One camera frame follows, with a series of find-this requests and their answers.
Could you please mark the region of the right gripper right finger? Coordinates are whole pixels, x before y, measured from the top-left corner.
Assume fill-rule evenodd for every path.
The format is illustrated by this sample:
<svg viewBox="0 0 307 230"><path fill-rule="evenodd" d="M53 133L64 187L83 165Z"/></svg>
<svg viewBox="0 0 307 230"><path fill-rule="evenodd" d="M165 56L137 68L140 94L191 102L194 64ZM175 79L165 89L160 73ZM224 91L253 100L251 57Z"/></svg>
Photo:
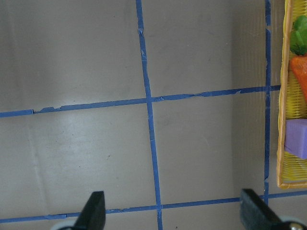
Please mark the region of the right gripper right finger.
<svg viewBox="0 0 307 230"><path fill-rule="evenodd" d="M281 220L252 189L240 194L240 220L247 230L305 230L307 226L295 220Z"/></svg>

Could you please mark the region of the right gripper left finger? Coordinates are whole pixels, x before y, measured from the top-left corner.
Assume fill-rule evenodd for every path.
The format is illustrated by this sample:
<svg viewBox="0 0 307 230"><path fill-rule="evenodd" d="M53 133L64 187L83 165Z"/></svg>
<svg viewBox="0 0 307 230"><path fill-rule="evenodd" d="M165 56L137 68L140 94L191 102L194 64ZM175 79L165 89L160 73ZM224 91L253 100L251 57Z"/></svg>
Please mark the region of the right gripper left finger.
<svg viewBox="0 0 307 230"><path fill-rule="evenodd" d="M103 230L106 223L105 195L103 191L91 194L72 230Z"/></svg>

